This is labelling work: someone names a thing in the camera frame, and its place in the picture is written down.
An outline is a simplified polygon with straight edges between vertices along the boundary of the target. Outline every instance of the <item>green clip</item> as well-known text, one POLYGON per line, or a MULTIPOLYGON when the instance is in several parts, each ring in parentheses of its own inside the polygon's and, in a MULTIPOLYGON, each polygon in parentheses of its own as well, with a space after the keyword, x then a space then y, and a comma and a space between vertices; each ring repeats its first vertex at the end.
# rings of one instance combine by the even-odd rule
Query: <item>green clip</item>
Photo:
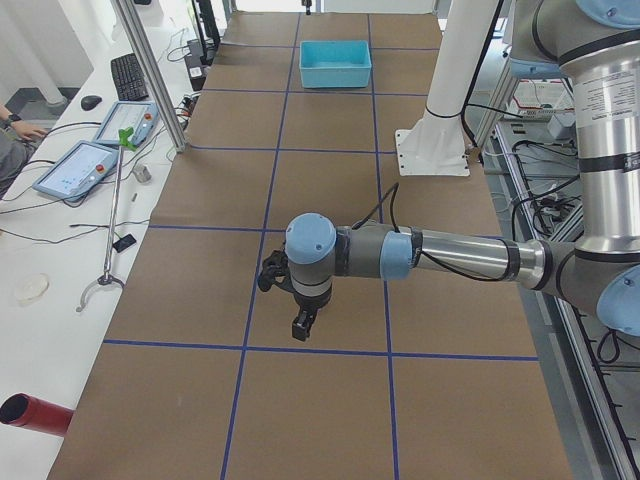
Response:
POLYGON ((129 141, 129 137, 133 135, 133 127, 124 128, 118 130, 118 136, 120 137, 120 146, 128 148, 129 150, 136 151, 136 146, 129 141))

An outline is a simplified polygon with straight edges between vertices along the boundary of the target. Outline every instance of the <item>light blue basket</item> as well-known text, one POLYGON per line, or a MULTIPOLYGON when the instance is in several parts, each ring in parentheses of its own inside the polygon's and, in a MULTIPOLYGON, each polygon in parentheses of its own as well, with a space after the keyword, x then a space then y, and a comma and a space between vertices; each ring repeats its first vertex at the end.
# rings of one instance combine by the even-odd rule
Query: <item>light blue basket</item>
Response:
POLYGON ((364 40, 305 41, 300 44, 304 88, 356 88, 369 85, 371 55, 364 40))

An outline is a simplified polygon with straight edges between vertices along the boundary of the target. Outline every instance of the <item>robotic arm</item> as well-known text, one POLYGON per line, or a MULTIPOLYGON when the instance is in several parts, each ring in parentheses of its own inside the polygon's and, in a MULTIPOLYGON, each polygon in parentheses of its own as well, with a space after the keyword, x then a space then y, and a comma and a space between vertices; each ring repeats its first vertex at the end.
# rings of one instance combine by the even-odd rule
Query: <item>robotic arm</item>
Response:
POLYGON ((375 222, 336 228, 319 214, 301 215, 258 280, 263 291, 276 285, 293 294, 300 307, 295 338, 308 338, 331 298, 332 276, 396 280, 414 268, 516 281, 640 336, 640 2, 613 3, 516 5, 512 56, 558 63, 574 83, 584 212, 579 241, 517 243, 375 222))

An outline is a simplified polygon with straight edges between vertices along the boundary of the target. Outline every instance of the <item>white circular object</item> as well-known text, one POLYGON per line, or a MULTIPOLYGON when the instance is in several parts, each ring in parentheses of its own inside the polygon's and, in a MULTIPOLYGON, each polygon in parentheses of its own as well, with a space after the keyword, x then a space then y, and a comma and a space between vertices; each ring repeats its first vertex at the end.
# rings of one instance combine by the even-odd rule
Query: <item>white circular object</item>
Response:
POLYGON ((20 305, 27 305, 40 298, 49 288, 49 277, 38 273, 25 278, 13 291, 20 305))

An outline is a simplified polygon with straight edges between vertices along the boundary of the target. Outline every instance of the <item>white desk surface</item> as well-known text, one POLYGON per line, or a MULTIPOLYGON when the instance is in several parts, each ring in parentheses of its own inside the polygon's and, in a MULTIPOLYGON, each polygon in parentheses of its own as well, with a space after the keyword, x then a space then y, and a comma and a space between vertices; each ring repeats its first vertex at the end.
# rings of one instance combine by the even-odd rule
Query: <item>white desk surface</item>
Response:
MULTIPOLYGON (((185 32, 173 38, 176 29, 148 28, 165 83, 175 105, 191 86, 182 61, 170 63, 167 47, 175 48, 190 38, 185 32)), ((74 101, 67 107, 57 125, 81 121, 102 121, 117 100, 111 79, 109 60, 131 52, 125 35, 114 44, 108 57, 100 62, 74 101), (94 110, 85 112, 80 99, 96 94, 103 98, 94 110)), ((155 135, 162 122, 152 132, 155 135)), ((96 128, 71 127, 54 132, 46 138, 32 160, 57 160, 79 140, 91 140, 96 128)), ((125 161, 133 154, 127 153, 125 161)), ((149 218, 171 168, 169 159, 174 150, 166 133, 158 136, 153 151, 141 160, 148 166, 152 179, 138 183, 133 175, 121 186, 118 222, 142 221, 149 218)), ((127 175, 133 164, 123 169, 127 175)), ((37 163, 27 166, 16 179, 5 199, 12 199, 35 181, 48 166, 37 163)), ((61 202, 15 213, 9 210, 51 202, 32 189, 19 199, 0 201, 0 229, 21 235, 57 240, 88 228, 70 228, 70 224, 108 224, 113 184, 96 187, 85 203, 73 209, 61 202)), ((114 252, 112 273, 126 281, 147 225, 125 225, 116 231, 132 233, 138 243, 117 254, 114 252)), ((84 288, 102 275, 106 251, 107 230, 82 236, 58 245, 37 243, 0 233, 0 403, 15 393, 28 393, 47 401, 75 408, 100 348, 120 297, 119 287, 99 287, 93 290, 82 313, 76 313, 84 288), (42 297, 27 306, 19 305, 14 290, 25 278, 44 273, 49 288, 42 297)), ((0 425, 0 478, 42 480, 55 460, 62 439, 22 428, 0 425)))

